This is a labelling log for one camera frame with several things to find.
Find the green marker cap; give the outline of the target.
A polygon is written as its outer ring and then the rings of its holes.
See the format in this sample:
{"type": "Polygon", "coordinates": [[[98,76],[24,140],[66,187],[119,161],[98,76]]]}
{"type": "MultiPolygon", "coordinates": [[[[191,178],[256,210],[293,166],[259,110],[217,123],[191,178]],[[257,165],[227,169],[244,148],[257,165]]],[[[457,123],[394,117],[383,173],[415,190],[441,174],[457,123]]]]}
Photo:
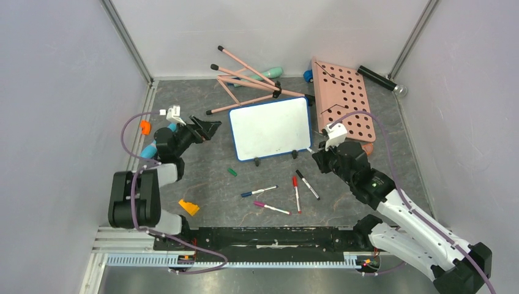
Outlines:
{"type": "Polygon", "coordinates": [[[237,176],[237,173],[232,168],[228,168],[227,170],[231,175],[237,176]]]}

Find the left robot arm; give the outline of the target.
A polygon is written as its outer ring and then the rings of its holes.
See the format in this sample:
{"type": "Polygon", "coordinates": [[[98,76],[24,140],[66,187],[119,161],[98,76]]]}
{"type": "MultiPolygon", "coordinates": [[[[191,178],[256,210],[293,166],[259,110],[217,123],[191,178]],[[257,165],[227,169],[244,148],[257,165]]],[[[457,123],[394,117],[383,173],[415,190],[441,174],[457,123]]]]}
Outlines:
{"type": "Polygon", "coordinates": [[[183,153],[193,144],[211,140],[221,122],[195,116],[190,120],[188,124],[172,123],[155,131],[152,150],[141,153],[142,158],[151,162],[144,164],[141,171],[118,171],[113,175],[108,207],[111,227],[169,235],[169,242],[180,250],[191,245],[192,233],[183,227],[185,217],[162,208],[160,188],[182,179],[183,153]]]}

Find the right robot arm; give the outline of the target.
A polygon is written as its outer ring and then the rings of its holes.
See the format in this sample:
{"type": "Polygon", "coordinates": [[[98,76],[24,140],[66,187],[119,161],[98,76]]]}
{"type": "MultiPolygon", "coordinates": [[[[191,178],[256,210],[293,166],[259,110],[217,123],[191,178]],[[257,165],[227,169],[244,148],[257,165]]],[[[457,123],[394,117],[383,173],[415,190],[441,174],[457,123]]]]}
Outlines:
{"type": "Polygon", "coordinates": [[[375,247],[398,257],[428,277],[439,293],[477,293],[483,286],[495,292],[491,249],[471,244],[425,213],[393,179],[371,167],[359,143],[322,148],[312,158],[321,173],[337,175],[358,201],[397,224],[393,228],[365,216],[353,234],[359,249],[375,247]]]}

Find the blue framed whiteboard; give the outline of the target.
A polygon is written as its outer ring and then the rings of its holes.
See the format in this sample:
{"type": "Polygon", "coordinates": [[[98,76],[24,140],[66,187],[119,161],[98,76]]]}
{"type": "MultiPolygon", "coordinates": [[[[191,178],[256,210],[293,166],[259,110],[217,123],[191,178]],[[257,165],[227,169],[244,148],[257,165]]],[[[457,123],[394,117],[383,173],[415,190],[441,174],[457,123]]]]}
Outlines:
{"type": "Polygon", "coordinates": [[[235,108],[228,116],[236,157],[241,162],[303,151],[312,145],[306,97],[235,108]]]}

